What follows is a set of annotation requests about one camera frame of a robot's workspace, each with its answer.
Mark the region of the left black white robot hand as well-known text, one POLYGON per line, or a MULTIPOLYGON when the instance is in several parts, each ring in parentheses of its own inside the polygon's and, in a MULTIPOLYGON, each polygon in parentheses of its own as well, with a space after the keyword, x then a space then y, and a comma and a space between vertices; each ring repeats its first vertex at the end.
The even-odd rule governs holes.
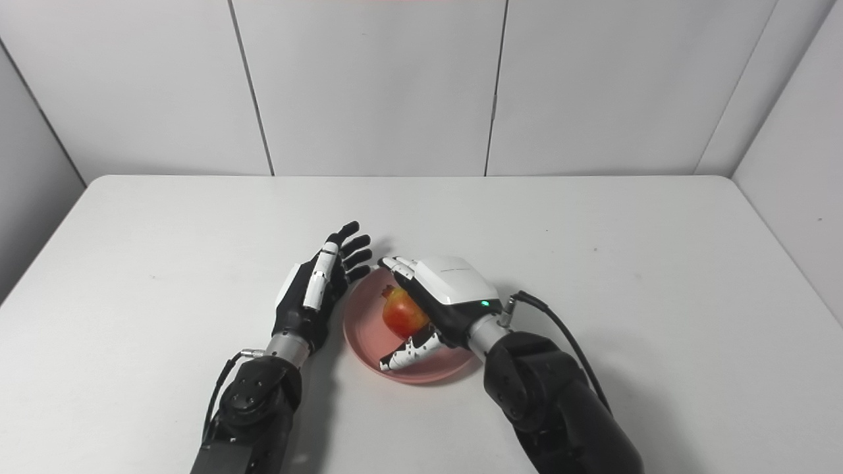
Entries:
POLYGON ((313 354, 325 345, 335 304, 371 272, 371 237, 352 220, 329 235, 308 261, 293 267, 279 294, 271 335, 295 336, 313 354))

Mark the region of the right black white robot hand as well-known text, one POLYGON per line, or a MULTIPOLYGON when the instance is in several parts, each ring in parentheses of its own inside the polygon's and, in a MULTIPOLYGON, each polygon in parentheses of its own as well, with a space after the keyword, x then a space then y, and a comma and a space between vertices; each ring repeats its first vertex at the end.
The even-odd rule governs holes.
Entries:
POLYGON ((497 289, 458 256, 431 256, 418 261, 385 256, 377 262, 392 273, 398 287, 430 322, 379 360, 389 372, 408 368, 440 349, 463 348, 485 361, 508 328, 501 326, 503 304, 497 289))

